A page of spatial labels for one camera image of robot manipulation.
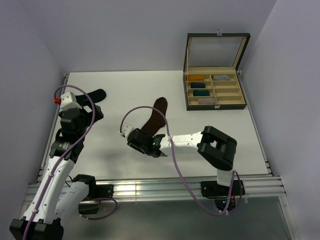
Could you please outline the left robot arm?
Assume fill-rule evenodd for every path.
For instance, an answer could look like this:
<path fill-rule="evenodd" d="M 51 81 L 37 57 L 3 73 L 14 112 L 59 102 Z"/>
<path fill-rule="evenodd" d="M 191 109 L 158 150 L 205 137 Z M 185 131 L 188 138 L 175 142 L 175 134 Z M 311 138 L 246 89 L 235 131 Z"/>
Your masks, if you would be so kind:
<path fill-rule="evenodd" d="M 92 123 L 104 115 L 93 106 L 92 112 L 74 107 L 59 113 L 61 128 L 51 146 L 46 171 L 30 206 L 21 219 L 13 219 L 9 230 L 16 240 L 60 240 L 67 218 L 83 200 L 97 196 L 94 176 L 79 174 L 73 178 L 64 196 L 65 182 L 84 148 L 84 137 Z"/>

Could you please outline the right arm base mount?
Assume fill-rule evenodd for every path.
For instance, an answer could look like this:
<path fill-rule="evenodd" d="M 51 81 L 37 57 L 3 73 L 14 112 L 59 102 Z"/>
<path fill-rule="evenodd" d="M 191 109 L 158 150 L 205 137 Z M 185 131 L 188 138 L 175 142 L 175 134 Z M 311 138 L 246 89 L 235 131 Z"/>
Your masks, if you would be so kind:
<path fill-rule="evenodd" d="M 202 197 L 213 199 L 216 208 L 222 212 L 227 205 L 230 188 L 228 186 L 219 185 L 217 181 L 201 181 L 200 186 Z M 240 197 L 240 195 L 244 197 L 245 194 L 246 191 L 243 181 L 234 181 L 227 212 L 232 211 L 237 206 L 236 197 Z"/>

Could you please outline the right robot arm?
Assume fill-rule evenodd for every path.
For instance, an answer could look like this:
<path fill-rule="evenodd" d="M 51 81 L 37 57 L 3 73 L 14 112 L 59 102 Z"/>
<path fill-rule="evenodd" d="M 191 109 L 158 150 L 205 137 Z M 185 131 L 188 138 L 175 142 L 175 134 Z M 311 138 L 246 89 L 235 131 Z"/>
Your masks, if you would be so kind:
<path fill-rule="evenodd" d="M 173 155 L 172 147 L 175 154 L 198 153 L 217 169 L 216 189 L 220 194 L 227 195 L 234 188 L 231 178 L 237 141 L 213 126 L 205 126 L 203 131 L 192 134 L 149 136 L 126 123 L 121 135 L 126 138 L 128 146 L 153 158 Z"/>

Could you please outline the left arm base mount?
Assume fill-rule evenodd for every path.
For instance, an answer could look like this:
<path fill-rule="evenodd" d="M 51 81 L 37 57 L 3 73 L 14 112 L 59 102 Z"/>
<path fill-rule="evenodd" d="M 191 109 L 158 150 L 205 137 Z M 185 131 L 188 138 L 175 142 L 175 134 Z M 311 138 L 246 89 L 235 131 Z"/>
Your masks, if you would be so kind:
<path fill-rule="evenodd" d="M 114 193 L 113 184 L 98 184 L 93 195 L 87 196 L 79 205 L 78 212 L 81 215 L 95 215 L 102 205 L 101 199 L 111 199 Z"/>

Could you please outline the brown striped sock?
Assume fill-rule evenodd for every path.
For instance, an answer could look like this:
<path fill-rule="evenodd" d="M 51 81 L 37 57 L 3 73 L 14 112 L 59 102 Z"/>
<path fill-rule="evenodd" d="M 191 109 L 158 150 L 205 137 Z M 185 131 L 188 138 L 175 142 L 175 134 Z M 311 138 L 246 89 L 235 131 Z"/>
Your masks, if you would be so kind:
<path fill-rule="evenodd" d="M 165 97 L 160 97 L 155 100 L 153 104 L 153 108 L 159 110 L 164 116 L 166 115 L 168 102 Z M 166 125 L 166 122 L 162 115 L 156 111 L 152 110 L 150 118 L 147 122 L 142 126 L 141 130 L 148 134 L 149 136 L 154 136 L 156 133 Z"/>

